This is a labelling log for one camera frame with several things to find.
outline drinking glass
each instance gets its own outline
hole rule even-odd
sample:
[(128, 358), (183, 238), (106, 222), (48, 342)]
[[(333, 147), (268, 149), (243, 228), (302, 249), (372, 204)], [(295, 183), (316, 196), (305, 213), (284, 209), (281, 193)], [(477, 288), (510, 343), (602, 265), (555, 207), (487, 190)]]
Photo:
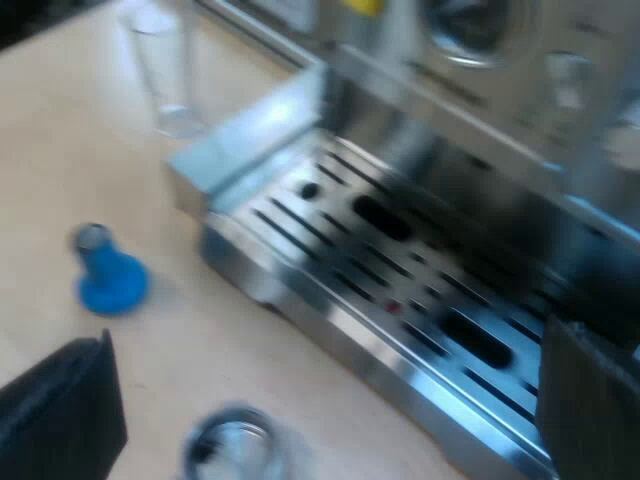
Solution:
[(192, 0), (147, 0), (122, 16), (156, 128), (171, 137), (205, 128), (193, 92), (193, 8)]

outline light wood surface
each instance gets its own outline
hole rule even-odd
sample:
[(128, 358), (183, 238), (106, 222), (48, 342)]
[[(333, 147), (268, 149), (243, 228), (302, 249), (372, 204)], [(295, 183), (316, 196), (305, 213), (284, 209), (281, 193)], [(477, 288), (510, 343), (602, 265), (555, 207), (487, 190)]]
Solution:
[[(107, 327), (130, 437), (114, 480), (173, 478), (189, 428), (232, 400), (298, 431), (312, 478), (461, 479), (428, 435), (200, 260), (197, 225), (173, 208), (162, 166), (184, 142), (153, 131), (122, 8), (0, 54), (0, 384)], [(209, 20), (197, 47), (212, 123), (289, 75)], [(99, 318), (76, 302), (67, 235), (84, 221), (108, 225), (153, 271), (134, 314)]]

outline drip tray grate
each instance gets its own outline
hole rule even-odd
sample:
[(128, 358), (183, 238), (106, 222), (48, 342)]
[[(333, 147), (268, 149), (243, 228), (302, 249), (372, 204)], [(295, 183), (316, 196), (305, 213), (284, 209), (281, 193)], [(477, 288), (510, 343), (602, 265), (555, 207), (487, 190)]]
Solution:
[(416, 195), (331, 143), (230, 216), (300, 274), (292, 289), (316, 297), (309, 303), (326, 297), (353, 312), (552, 472), (534, 415), (540, 341), (558, 285), (538, 274), (523, 287), (502, 250)]

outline red dot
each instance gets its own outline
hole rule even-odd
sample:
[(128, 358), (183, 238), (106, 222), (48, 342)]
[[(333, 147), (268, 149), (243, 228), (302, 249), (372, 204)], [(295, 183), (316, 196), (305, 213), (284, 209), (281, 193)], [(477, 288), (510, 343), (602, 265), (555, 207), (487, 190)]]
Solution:
[(402, 313), (402, 304), (397, 300), (389, 300), (384, 309), (392, 315), (398, 315)]

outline stainless steel drip tray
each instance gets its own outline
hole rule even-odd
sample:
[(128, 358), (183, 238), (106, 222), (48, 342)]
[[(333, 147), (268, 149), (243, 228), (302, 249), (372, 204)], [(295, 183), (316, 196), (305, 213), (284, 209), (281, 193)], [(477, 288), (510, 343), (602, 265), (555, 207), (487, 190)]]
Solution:
[(202, 252), (472, 478), (554, 478), (534, 425), (553, 282), (511, 295), (509, 266), (425, 198), (312, 131), (211, 200)]

